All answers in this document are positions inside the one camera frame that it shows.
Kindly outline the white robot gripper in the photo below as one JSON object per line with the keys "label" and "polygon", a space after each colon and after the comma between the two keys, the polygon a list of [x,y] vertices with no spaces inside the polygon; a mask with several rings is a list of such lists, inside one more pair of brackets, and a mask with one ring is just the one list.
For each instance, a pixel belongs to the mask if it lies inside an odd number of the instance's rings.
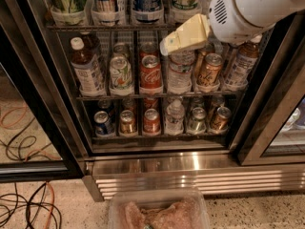
{"label": "white robot gripper", "polygon": [[250,40],[272,28],[281,19],[305,9],[305,0],[212,0],[209,20],[198,13],[168,34],[159,44],[162,55],[202,48],[211,28],[227,43]]}

